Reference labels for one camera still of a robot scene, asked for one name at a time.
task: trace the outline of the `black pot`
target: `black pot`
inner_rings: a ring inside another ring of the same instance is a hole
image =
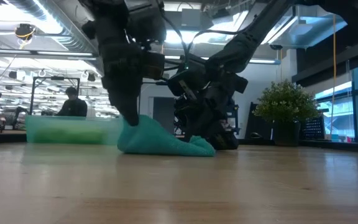
[[[300,129],[300,122],[274,122],[274,143],[277,146],[298,146]]]

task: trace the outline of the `black mesh basket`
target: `black mesh basket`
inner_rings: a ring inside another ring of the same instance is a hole
[[[324,118],[310,118],[301,124],[300,139],[322,140],[324,139]]]

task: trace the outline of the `teal cloth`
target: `teal cloth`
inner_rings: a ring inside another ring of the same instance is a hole
[[[134,127],[124,121],[117,147],[129,154],[215,156],[215,149],[205,139],[193,136],[190,142],[183,142],[146,115],[140,115],[139,125]]]

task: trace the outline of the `translucent container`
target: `translucent container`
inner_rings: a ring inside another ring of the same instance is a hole
[[[122,118],[26,116],[27,142],[57,144],[105,144],[115,146]]]

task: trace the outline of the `desk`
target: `desk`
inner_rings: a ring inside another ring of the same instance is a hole
[[[358,153],[244,146],[214,158],[0,144],[0,223],[358,223]]]

